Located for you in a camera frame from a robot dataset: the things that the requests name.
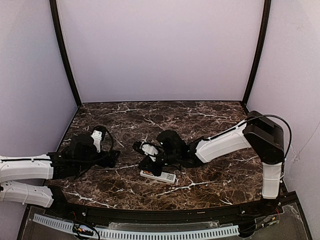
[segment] marble surface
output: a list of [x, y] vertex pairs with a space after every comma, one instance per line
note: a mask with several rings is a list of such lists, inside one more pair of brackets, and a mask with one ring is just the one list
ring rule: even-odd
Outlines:
[[[246, 114], [238, 102], [162, 101], [86, 103], [81, 106], [63, 140], [89, 134], [97, 125], [106, 126], [121, 155], [115, 168], [94, 166], [81, 178], [48, 180], [60, 186], [71, 203], [127, 210], [186, 210], [241, 204], [259, 200], [262, 192], [262, 164], [252, 149], [219, 157], [198, 168], [173, 167], [175, 184], [140, 176], [137, 164], [143, 156], [132, 149], [135, 141], [157, 143], [157, 135], [175, 130], [187, 143], [201, 136], [218, 134]], [[106, 137], [102, 148], [108, 150]]]

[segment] white marble vein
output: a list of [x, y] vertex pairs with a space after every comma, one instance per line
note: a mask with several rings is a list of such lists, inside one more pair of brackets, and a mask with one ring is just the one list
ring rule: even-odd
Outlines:
[[189, 114], [189, 115], [201, 115], [201, 116], [205, 116], [205, 117], [216, 117], [216, 118], [220, 118], [220, 119], [230, 119], [230, 117], [226, 117], [226, 116], [218, 116], [216, 114], [204, 114], [204, 113], [201, 113], [201, 112], [197, 112], [197, 113], [187, 112], [187, 114]]
[[133, 168], [133, 167], [137, 167], [137, 166], [138, 166], [138, 164], [135, 164], [135, 165], [122, 166], [122, 167], [117, 167], [117, 168], [108, 168], [106, 170], [109, 171], [109, 170], [128, 169], [128, 168]]
[[152, 125], [156, 125], [157, 127], [161, 128], [162, 130], [164, 130], [164, 128], [162, 126], [160, 126], [159, 124], [155, 123], [154, 121], [150, 120], [150, 119], [146, 119], [146, 118], [143, 118], [144, 120], [146, 120], [147, 122], [149, 123], [152, 123]]
[[165, 191], [163, 193], [159, 193], [159, 194], [156, 194], [156, 195], [152, 195], [151, 197], [158, 197], [158, 196], [162, 196], [162, 195], [165, 195], [165, 194], [169, 194], [169, 193], [172, 193], [174, 191], [177, 191], [179, 189], [189, 189], [190, 190], [190, 187], [193, 187], [193, 186], [197, 186], [197, 185], [203, 185], [203, 184], [211, 184], [211, 183], [216, 183], [217, 181], [203, 181], [203, 182], [197, 182], [197, 183], [194, 183], [193, 181], [191, 181], [191, 183], [189, 184], [189, 186], [180, 186], [180, 187], [173, 187], [171, 190], [169, 191]]
[[223, 201], [220, 199], [221, 202], [223, 202], [224, 204], [228, 204], [228, 205], [233, 205], [231, 202], [229, 202], [227, 199], [225, 199], [226, 201]]
[[118, 140], [118, 139], [116, 139], [115, 137], [113, 137], [116, 141], [117, 141], [117, 143], [120, 145], [120, 146], [122, 146], [123, 148], [125, 148], [125, 146]]
[[98, 201], [94, 200], [92, 197], [89, 198], [89, 197], [81, 196], [81, 195], [80, 195], [79, 193], [77, 193], [77, 192], [68, 192], [68, 191], [63, 191], [63, 192], [64, 192], [65, 194], [69, 194], [69, 195], [73, 195], [73, 196], [79, 197], [79, 198], [80, 198], [80, 199], [79, 199], [80, 201], [81, 201], [81, 200], [86, 200], [86, 201], [89, 201], [90, 203], [100, 204], [100, 205], [103, 205], [103, 206], [106, 206], [106, 207], [112, 208], [112, 209], [117, 206], [117, 204], [111, 206], [111, 205], [106, 204], [106, 203], [98, 202]]
[[250, 161], [250, 160], [252, 160], [252, 159], [255, 159], [255, 158], [257, 158], [258, 156], [253, 156], [253, 157], [250, 157], [250, 158], [248, 158], [248, 159], [234, 159], [233, 161], [239, 161], [239, 162], [245, 162], [245, 161]]
[[127, 109], [127, 110], [122, 110], [122, 111], [114, 111], [114, 112], [110, 112], [105, 114], [105, 116], [107, 115], [113, 115], [113, 114], [118, 114], [118, 113], [126, 113], [126, 112], [130, 112], [130, 111], [139, 111], [139, 110], [143, 110], [141, 108], [136, 108], [136, 109]]

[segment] white wall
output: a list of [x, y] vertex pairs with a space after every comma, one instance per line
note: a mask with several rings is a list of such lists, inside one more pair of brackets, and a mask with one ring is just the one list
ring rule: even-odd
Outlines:
[[314, 239], [320, 235], [319, 90], [320, 2], [272, 1], [248, 108], [277, 114], [291, 125], [293, 149], [284, 180], [296, 190]]
[[83, 102], [241, 100], [263, 0], [60, 0]]
[[[76, 109], [49, 1], [1, 0], [0, 155], [56, 151]], [[24, 209], [0, 202], [0, 240], [17, 239]]]

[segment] white power strip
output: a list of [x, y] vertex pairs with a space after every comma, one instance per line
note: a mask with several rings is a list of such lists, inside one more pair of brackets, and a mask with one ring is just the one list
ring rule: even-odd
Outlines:
[[155, 176], [149, 171], [141, 170], [140, 176], [148, 178], [148, 179], [158, 180], [158, 181], [165, 182], [168, 184], [174, 184], [176, 182], [176, 175], [171, 174], [171, 173], [167, 173], [167, 172], [162, 172], [161, 176]]

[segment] qr code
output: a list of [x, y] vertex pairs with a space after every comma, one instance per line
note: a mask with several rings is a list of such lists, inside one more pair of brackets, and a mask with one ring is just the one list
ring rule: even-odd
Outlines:
[[166, 179], [167, 179], [167, 180], [170, 180], [170, 181], [173, 181], [173, 180], [175, 179], [175, 175], [173, 175], [173, 174], [168, 174], [168, 175], [166, 176]]

